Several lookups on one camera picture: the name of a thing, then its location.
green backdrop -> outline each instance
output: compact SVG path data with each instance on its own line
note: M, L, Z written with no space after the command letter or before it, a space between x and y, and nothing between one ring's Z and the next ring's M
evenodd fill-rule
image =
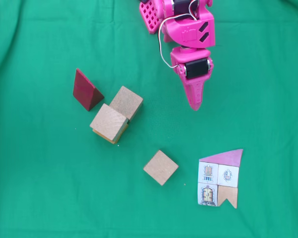
M298 238L298 0L214 1L197 112L138 7L0 0L0 238ZM89 127L76 68L102 103L144 98L118 145ZM238 209L198 205L198 160L239 148ZM143 171L159 149L179 165L164 186Z

white wire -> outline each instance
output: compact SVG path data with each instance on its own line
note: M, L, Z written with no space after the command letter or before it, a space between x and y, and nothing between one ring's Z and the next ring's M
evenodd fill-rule
M195 1L197 1L197 0L192 0L192 1L190 2L190 5L189 5L189 13L185 13L185 14L181 14L181 15L177 15L177 16L171 16L171 17L168 17L168 18L164 19L164 20L161 22L160 26L159 26L158 40L159 40L159 50L160 50L160 55L161 55L162 60L165 62L165 64L166 64L167 66L169 66L169 68L176 68L176 67L178 67L178 64L175 65L175 66L171 66L171 65L169 65L168 62L165 61L165 59L164 59L164 57L163 57L163 55L162 55L162 45L161 45L161 38L160 38L160 34L161 34L162 26L164 25L164 23L165 23L167 20L176 19L176 18L178 18L178 17L182 17L182 16L191 16L191 17L196 21L197 18L194 16L194 14L193 14L192 11L191 11L191 5L192 5L192 3L194 3Z
M192 0L192 1L190 2L190 5L189 5L189 13L190 13L191 17L196 21L197 18L195 17L195 15L193 14L193 12L191 11L191 5L192 5L195 1L197 1L197 0Z

red triangular block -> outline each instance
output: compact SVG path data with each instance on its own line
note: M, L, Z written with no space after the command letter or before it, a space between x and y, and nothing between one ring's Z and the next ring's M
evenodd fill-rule
M78 68L76 69L73 95L88 111L104 99L101 92Z

pink plastic part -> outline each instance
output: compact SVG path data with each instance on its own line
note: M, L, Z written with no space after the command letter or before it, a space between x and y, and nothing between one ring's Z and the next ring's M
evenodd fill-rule
M214 66L210 54L211 52L206 49L183 49L181 47L174 48L170 54L172 65L179 65L173 70L180 76L189 104L195 111L197 111L202 104L204 82L211 77L213 71ZM187 79L184 63L203 58L208 58L210 62L209 72L201 77Z
M215 45L215 28L213 15L200 2L197 21L186 18L180 21L166 21L168 35L176 43L192 48L206 48Z
M153 0L153 3L154 3L154 7L155 7L155 10L156 10L157 17L159 19L162 19L163 18L162 0Z
M88 111L104 98L79 69L76 69L73 95Z
M147 3L141 2L139 5L139 11L141 16L143 17L143 20L145 22L145 25L149 33L150 34L156 33L160 23L156 14L153 0L149 0Z
M172 42L172 38L168 35L166 29L165 29L165 25L162 26L161 28L161 31L162 33L164 34L164 37L163 37L163 41L168 43L168 42Z
M172 0L164 0L164 8L163 8L164 18L173 16L173 1Z
M212 155L209 157L205 157L200 159L200 162L208 162L220 165L228 165L228 166L240 166L240 161L242 159L243 149L232 150L224 153L220 153L217 155Z

wooden block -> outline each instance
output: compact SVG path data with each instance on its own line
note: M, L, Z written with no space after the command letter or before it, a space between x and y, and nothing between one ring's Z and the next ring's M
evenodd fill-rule
M160 183L160 185L164 185L178 167L175 162L159 150L144 167L144 171Z
M237 187L227 187L219 185L218 188L218 206L228 200L234 208L237 208L237 195L238 188Z
M73 95L88 111L104 99L101 92L78 68L76 69Z
M218 185L199 182L198 203L216 207L218 205Z
M142 97L122 86L109 106L132 120L142 102Z
M124 115L103 104L90 127L103 138L117 142L123 130L126 129L127 122L128 119Z
M238 187L239 167L219 165L218 185Z
M118 140L120 139L120 137L122 136L122 134L125 132L125 130L127 129L127 127L128 127L128 124L126 124L125 128L124 128L123 131L120 133L120 135L117 137L116 141L112 141L112 140L108 139L107 137L105 137L104 135L100 134L99 132L97 132L97 131L94 130L94 129L93 129L93 131L94 131L97 135L99 135L99 136L103 137L105 140L109 141L110 143L112 143L112 144L117 144Z

